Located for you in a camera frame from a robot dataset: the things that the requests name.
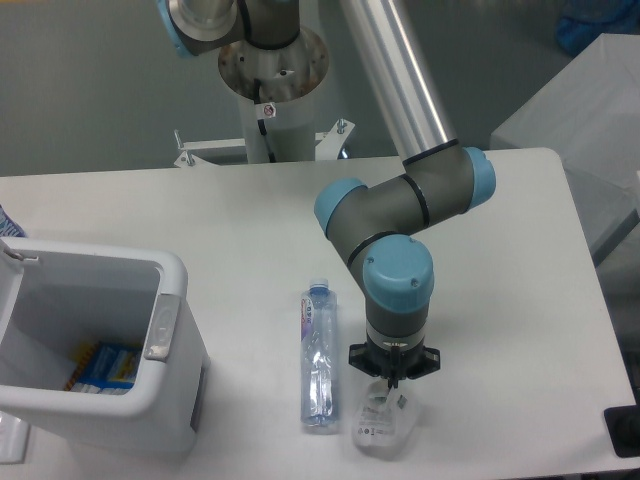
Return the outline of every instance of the blue packaging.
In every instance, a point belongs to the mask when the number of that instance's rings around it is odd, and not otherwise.
[[[0,237],[26,237],[24,230],[5,213],[0,205]]]

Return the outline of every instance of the bottle label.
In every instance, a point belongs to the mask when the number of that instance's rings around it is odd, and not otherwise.
[[[304,295],[302,297],[302,301],[300,302],[300,327],[301,327],[301,338],[300,340],[304,340],[309,332],[311,332],[313,328],[313,302],[308,295]]]
[[[0,206],[0,237],[24,237],[24,230],[4,213]]]

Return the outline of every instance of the robotic arm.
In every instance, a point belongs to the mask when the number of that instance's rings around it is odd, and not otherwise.
[[[223,48],[219,66],[240,65],[233,74],[221,66],[221,74],[234,91],[253,97],[256,104],[300,99],[326,73],[326,47],[315,34],[300,29],[297,0],[158,2],[181,54],[244,42],[231,54]],[[365,296],[366,342],[350,347],[349,363],[387,378],[391,388],[399,380],[440,368],[439,351],[424,346],[433,261],[427,248],[410,235],[488,200],[496,177],[482,151],[459,145],[404,3],[341,4],[406,173],[371,188],[355,178],[338,180],[320,193],[315,214]],[[251,58],[243,52],[251,52]],[[278,82],[279,77],[287,82]],[[273,142],[265,143],[269,157],[283,156],[274,153]],[[290,140],[281,144],[292,151]],[[308,144],[313,145],[312,138]]]
[[[341,4],[406,173],[372,188],[334,182],[315,213],[365,296],[367,340],[350,347],[349,363],[391,388],[440,368],[439,351],[424,346],[433,262],[409,235],[488,200],[496,177],[482,151],[460,147],[404,3]]]

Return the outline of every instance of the clear plastic container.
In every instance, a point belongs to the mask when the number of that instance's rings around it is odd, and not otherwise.
[[[310,427],[338,420],[336,294],[325,279],[312,280],[301,301],[301,411]]]

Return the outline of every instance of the blue object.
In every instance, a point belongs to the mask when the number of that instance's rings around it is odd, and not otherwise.
[[[465,148],[473,165],[473,195],[467,210],[489,200],[496,191],[496,171],[479,148]]]
[[[575,57],[601,33],[633,33],[638,19],[640,0],[567,0],[556,40]]]
[[[329,427],[338,420],[337,300],[324,279],[302,294],[300,420]]]
[[[393,313],[412,313],[433,293],[433,259],[427,247],[407,235],[389,235],[373,244],[362,267],[369,296]]]
[[[171,22],[171,17],[169,16],[169,10],[167,9],[166,0],[157,0],[156,3],[158,5],[160,17],[162,18],[162,23],[164,23],[164,28],[167,30],[169,38],[171,39],[176,52],[178,52],[178,56],[180,58],[193,57],[194,55],[191,54],[189,50],[187,50],[187,47],[185,47],[184,43],[182,43],[182,40],[180,40],[180,37],[178,36],[178,33],[176,32],[173,23]]]
[[[27,234],[16,222],[11,220],[0,205],[0,237],[26,237]]]
[[[330,183],[320,192],[316,198],[313,213],[316,214],[318,223],[320,223],[325,236],[327,235],[331,215],[333,215],[338,204],[344,197],[351,193],[351,191],[360,187],[366,188],[367,186],[357,178],[342,178]]]

